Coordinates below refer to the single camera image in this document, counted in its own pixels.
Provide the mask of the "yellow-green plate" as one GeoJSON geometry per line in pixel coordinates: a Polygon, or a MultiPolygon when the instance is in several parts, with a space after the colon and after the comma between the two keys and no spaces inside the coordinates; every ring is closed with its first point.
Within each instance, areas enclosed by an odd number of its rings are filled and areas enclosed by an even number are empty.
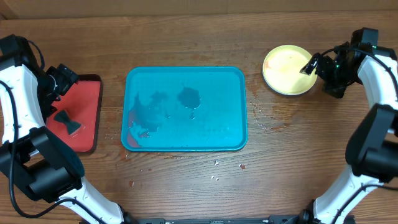
{"type": "Polygon", "coordinates": [[[297,96],[314,86],[317,76],[301,73],[312,55],[296,45],[281,45],[272,49],[264,59],[262,74],[265,82],[275,92],[297,96]]]}

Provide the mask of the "dark green sponge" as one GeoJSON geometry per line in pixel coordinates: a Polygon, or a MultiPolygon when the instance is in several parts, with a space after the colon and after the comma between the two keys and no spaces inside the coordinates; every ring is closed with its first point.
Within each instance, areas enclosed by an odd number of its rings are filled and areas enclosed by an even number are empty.
{"type": "Polygon", "coordinates": [[[77,121],[70,119],[68,113],[65,110],[59,111],[53,119],[56,122],[62,123],[66,126],[67,133],[69,135],[74,134],[81,128],[81,124],[77,121]]]}

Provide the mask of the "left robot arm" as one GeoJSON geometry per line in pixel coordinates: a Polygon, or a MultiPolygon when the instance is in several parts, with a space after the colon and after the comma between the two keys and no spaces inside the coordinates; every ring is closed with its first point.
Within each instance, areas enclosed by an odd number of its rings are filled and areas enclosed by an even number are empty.
{"type": "Polygon", "coordinates": [[[11,34],[1,39],[1,109],[4,133],[1,172],[8,178],[14,210],[40,218],[57,206],[69,208],[86,223],[137,223],[85,178],[78,155],[46,127],[46,119],[79,75],[64,64],[44,69],[35,44],[11,34]]]}

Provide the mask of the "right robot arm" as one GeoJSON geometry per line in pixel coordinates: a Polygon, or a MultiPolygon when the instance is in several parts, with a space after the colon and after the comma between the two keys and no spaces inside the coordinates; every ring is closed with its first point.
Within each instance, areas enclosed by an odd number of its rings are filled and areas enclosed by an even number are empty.
{"type": "Polygon", "coordinates": [[[376,189],[388,189],[397,177],[397,143],[386,140],[397,134],[397,55],[378,44],[379,32],[363,27],[351,40],[327,52],[316,53],[301,69],[323,81],[323,91],[342,98],[346,88],[361,84],[369,112],[350,137],[346,167],[331,187],[288,223],[354,223],[350,211],[376,189]]]}

